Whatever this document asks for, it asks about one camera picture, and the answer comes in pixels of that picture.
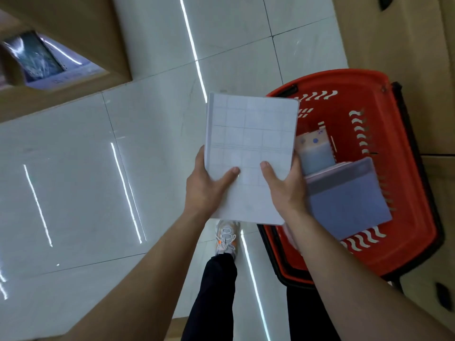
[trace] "tile floor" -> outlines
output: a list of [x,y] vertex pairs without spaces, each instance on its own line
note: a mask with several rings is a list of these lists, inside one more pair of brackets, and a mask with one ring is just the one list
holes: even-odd
[[[331,0],[114,2],[134,81],[0,124],[3,341],[67,331],[173,223],[204,143],[208,92],[264,96],[347,67]],[[175,317],[196,298],[214,225]],[[288,340],[286,289],[256,225],[242,227],[234,338]]]

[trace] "grid pattern notebook cover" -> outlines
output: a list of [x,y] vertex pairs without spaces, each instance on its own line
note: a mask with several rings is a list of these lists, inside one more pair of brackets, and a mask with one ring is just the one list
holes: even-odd
[[282,225],[262,176],[270,162],[278,178],[291,169],[299,102],[287,98],[210,93],[207,104],[205,167],[213,180],[233,166],[241,173],[212,216],[257,224]]

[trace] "person's right arm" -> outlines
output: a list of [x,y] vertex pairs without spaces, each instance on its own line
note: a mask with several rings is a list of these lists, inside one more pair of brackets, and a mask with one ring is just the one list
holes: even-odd
[[269,163],[261,163],[261,168],[273,204],[289,225],[342,340],[455,340],[452,332],[371,272],[310,215],[298,156],[284,181]]

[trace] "red shopping basket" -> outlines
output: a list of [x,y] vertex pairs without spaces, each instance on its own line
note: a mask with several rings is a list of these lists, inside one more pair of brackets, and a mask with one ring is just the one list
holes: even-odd
[[[401,85],[362,69],[304,76],[268,94],[300,101],[297,133],[326,128],[336,162],[370,156],[392,220],[343,241],[359,260],[395,281],[428,259],[444,234],[415,142]],[[258,225],[279,280],[314,287],[303,257],[280,226]]]

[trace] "hand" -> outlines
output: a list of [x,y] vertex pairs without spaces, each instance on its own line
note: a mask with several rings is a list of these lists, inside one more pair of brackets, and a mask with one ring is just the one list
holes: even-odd
[[239,173],[240,169],[233,167],[219,180],[211,180],[204,167],[204,146],[202,146],[196,155],[194,170],[187,179],[184,213],[197,214],[207,221],[217,210],[225,191]]
[[272,202],[281,217],[289,223],[291,217],[297,213],[309,214],[306,208],[306,184],[302,176],[300,159],[294,153],[291,171],[285,180],[276,177],[270,163],[263,161],[261,170],[270,188]]

